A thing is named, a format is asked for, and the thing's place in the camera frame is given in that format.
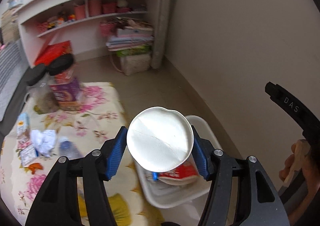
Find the person right hand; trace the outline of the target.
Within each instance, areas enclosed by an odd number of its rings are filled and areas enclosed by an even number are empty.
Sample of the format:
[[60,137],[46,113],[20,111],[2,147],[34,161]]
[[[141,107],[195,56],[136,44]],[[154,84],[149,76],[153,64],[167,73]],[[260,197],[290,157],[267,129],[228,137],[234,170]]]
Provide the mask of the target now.
[[313,161],[310,144],[304,139],[298,140],[291,146],[291,151],[284,169],[279,172],[283,182],[279,195],[284,204],[300,202],[319,190],[319,169]]

